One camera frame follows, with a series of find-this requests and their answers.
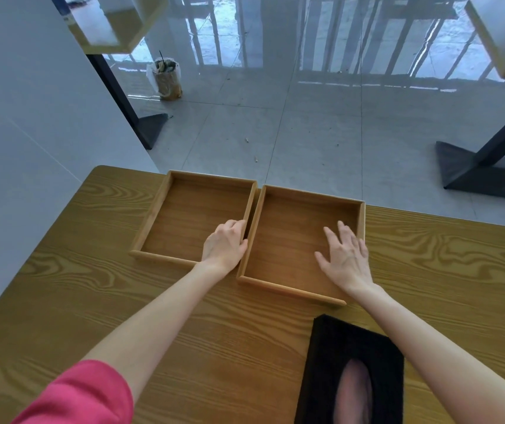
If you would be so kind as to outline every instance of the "human hand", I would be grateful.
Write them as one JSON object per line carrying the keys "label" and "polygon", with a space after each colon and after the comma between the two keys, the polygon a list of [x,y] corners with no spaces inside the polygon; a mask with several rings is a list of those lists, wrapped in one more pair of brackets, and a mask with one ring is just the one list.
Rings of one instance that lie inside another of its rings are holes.
{"label": "human hand", "polygon": [[203,244],[201,261],[218,270],[222,277],[234,269],[247,249],[248,240],[241,242],[247,222],[229,220],[220,224]]}
{"label": "human hand", "polygon": [[315,252],[315,259],[319,267],[329,279],[348,294],[358,289],[374,285],[372,274],[368,265],[368,249],[364,240],[359,240],[351,228],[342,221],[337,223],[339,236],[324,227],[329,242],[330,262],[319,252]]}

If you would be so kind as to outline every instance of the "metal table leg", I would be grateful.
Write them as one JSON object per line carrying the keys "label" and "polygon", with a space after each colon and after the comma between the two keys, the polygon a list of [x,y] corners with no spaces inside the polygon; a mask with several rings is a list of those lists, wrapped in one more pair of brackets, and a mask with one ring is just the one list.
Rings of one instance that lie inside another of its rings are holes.
{"label": "metal table leg", "polygon": [[505,125],[476,153],[443,141],[435,149],[445,189],[505,198]]}
{"label": "metal table leg", "polygon": [[164,123],[168,120],[168,114],[160,113],[157,115],[139,118],[133,110],[133,106],[131,106],[129,99],[121,89],[121,86],[119,86],[119,83],[105,61],[105,58],[103,58],[102,55],[87,55],[87,57],[89,58],[95,71],[99,74],[103,83],[106,85],[107,90],[115,100],[115,103],[117,103],[123,112],[136,136],[139,137],[139,140],[144,148],[150,150],[156,143]]}

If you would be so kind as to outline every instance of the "plastic bag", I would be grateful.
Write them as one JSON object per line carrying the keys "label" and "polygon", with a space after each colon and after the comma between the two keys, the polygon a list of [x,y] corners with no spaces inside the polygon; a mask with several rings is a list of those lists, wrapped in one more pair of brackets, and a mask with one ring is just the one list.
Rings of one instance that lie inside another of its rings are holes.
{"label": "plastic bag", "polygon": [[147,65],[147,78],[160,99],[172,101],[182,96],[180,65],[172,58],[157,58]]}

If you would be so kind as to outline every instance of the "wall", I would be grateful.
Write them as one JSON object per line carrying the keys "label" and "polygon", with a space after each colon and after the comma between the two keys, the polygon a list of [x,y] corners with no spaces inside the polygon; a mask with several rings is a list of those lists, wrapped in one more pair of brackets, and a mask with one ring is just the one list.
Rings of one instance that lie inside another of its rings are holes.
{"label": "wall", "polygon": [[157,171],[51,0],[0,0],[0,295],[101,164]]}

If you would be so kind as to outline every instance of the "wooden table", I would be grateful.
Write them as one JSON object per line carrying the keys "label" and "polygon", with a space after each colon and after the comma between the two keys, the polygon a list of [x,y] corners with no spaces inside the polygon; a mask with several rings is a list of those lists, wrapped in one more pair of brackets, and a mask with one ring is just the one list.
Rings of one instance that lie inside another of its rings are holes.
{"label": "wooden table", "polygon": [[[505,0],[468,0],[465,9],[505,78]],[[505,198],[505,125],[476,153],[443,141],[436,151],[445,189]]]}
{"label": "wooden table", "polygon": [[72,9],[75,24],[68,28],[145,149],[156,143],[166,113],[138,117],[103,54],[130,54],[164,12],[168,0],[129,0],[118,10],[105,12],[98,0]]}
{"label": "wooden table", "polygon": [[[98,167],[0,298],[0,423],[185,270],[136,262],[131,241],[164,176]],[[367,207],[375,281],[505,378],[505,227]],[[342,309],[237,285],[195,309],[158,366],[136,423],[290,423],[313,318]],[[450,422],[407,364],[406,423]]]}

